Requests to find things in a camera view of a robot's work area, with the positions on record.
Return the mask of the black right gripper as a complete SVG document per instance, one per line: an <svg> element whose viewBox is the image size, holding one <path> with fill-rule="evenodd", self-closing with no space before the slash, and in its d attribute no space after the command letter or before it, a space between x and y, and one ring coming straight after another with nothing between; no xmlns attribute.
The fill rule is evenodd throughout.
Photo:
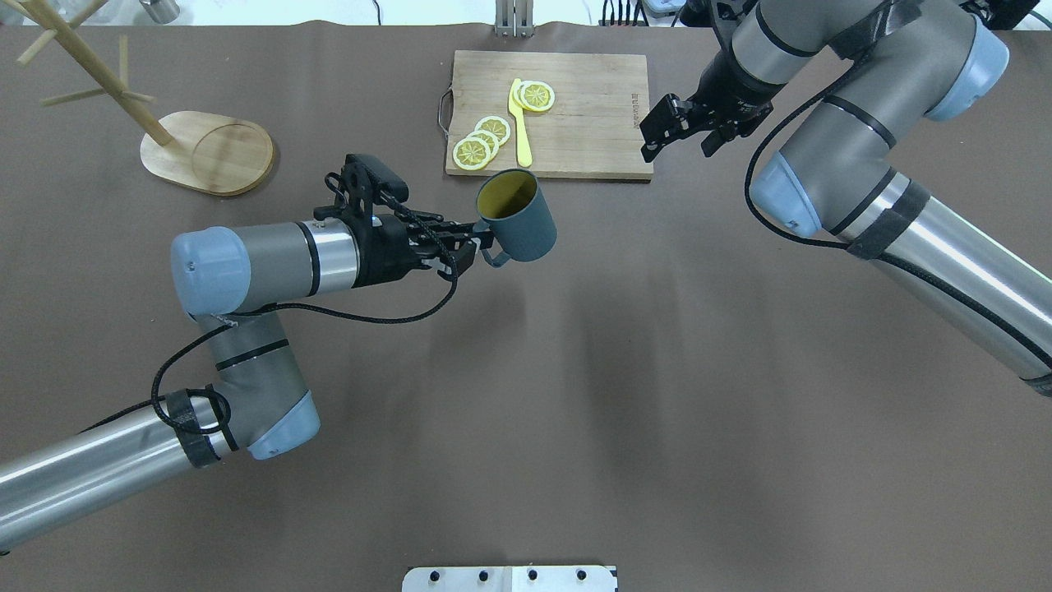
<svg viewBox="0 0 1052 592"><path fill-rule="evenodd" d="M736 56L722 49L700 75L696 91L688 100L665 94L639 125L641 154L652 164L670 143L695 131L710 131L700 149L706 158L737 137L748 137L773 111L777 84L755 78L739 64Z"/></svg>

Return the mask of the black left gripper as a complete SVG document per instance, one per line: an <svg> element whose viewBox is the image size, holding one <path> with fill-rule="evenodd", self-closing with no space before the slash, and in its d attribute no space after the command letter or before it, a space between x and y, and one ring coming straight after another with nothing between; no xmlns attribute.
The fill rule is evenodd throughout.
<svg viewBox="0 0 1052 592"><path fill-rule="evenodd" d="M376 219L378 226L373 225ZM436 241L429 232L447 247L464 244L436 256ZM386 284L416 269L432 269L443 280L457 280L473 265L478 251L476 243L466 241L477 240L481 247L495 243L495 232L481 220L460 224L416 210L377 217L355 210L352 233L358 248L355 286Z"/></svg>

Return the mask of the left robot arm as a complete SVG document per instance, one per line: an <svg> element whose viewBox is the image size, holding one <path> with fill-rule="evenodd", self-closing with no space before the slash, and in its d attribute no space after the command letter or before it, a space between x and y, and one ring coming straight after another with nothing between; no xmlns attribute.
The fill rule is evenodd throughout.
<svg viewBox="0 0 1052 592"><path fill-rule="evenodd" d="M493 244L488 222L402 206L177 236L173 280L199 336L160 364L139 404L2 466L2 553L232 452L268 460L303 445L320 420L279 312L414 270L456 286Z"/></svg>

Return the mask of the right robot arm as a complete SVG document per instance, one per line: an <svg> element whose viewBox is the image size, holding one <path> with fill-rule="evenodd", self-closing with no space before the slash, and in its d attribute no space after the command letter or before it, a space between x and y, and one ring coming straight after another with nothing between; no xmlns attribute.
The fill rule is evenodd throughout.
<svg viewBox="0 0 1052 592"><path fill-rule="evenodd" d="M1006 44L955 1L689 1L720 50L696 91L641 122L644 160L705 132L711 156L754 132L812 57L851 62L794 111L804 121L764 166L746 205L770 231L873 263L1038 394L1050 394L1050 281L897 171L890 150L923 119L967 111L999 81Z"/></svg>

